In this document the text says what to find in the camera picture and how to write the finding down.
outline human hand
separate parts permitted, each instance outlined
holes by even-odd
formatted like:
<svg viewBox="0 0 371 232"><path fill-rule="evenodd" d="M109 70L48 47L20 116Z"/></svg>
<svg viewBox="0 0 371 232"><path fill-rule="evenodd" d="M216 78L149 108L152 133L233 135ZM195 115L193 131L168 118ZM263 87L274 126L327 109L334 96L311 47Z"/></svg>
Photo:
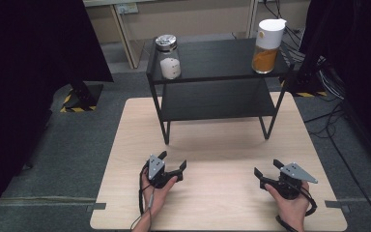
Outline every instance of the human hand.
<svg viewBox="0 0 371 232"><path fill-rule="evenodd" d="M307 182L302 181L302 187L309 191L309 185ZM287 200L283 198L271 185L265 184L265 188L273 199L275 199L281 219L294 229L304 231L303 222L306 210L309 207L309 200L302 194L294 200Z"/></svg>
<svg viewBox="0 0 371 232"><path fill-rule="evenodd" d="M154 199L152 202L152 207L149 210L151 210L152 217L155 217L164 206L167 193L174 186L174 184L176 184L178 177L177 176L172 177L163 188L154 188L153 186L150 185L149 179L147 178L147 171L148 169L146 168L143 171L143 174L141 175L142 181L141 186L144 189L143 196L144 201L146 203L144 212L148 210L150 200L153 195Z"/></svg>

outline wall outlet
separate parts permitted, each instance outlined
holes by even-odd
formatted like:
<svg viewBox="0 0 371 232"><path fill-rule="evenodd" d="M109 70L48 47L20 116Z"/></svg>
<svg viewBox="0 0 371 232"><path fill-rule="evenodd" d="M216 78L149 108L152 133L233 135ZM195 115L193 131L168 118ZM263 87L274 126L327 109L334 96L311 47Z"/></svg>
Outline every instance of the wall outlet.
<svg viewBox="0 0 371 232"><path fill-rule="evenodd" d="M123 14L134 14L138 13L137 4L136 3L121 3L114 5L114 8L117 13Z"/></svg>

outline glass jar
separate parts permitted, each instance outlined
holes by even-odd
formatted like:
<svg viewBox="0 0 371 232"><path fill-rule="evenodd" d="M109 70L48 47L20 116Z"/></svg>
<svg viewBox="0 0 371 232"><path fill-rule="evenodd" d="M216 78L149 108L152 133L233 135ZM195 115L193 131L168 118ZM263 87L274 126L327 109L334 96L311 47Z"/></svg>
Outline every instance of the glass jar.
<svg viewBox="0 0 371 232"><path fill-rule="evenodd" d="M167 79L179 77L182 70L176 37L173 35L160 36L156 39L156 45L161 75Z"/></svg>
<svg viewBox="0 0 371 232"><path fill-rule="evenodd" d="M269 73L275 66L276 54L281 45L286 20L265 19L258 25L252 69L257 73Z"/></svg>

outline jar lid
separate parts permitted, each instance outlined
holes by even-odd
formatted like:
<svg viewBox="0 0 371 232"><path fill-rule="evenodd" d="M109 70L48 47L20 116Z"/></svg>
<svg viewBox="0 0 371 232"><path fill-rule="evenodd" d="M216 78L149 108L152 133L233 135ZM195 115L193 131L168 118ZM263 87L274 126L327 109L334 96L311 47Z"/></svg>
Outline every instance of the jar lid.
<svg viewBox="0 0 371 232"><path fill-rule="evenodd" d="M161 51L173 50L177 47L177 39L173 35L162 35L156 39L156 45Z"/></svg>

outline lower shelf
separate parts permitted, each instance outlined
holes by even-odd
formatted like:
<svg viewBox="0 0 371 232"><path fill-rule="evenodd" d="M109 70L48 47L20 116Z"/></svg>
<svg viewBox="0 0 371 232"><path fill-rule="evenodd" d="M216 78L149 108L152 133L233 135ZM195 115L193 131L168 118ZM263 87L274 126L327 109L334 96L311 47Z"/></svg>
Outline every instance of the lower shelf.
<svg viewBox="0 0 371 232"><path fill-rule="evenodd" d="M272 116L274 112L264 78L166 84L161 102L164 122Z"/></svg>

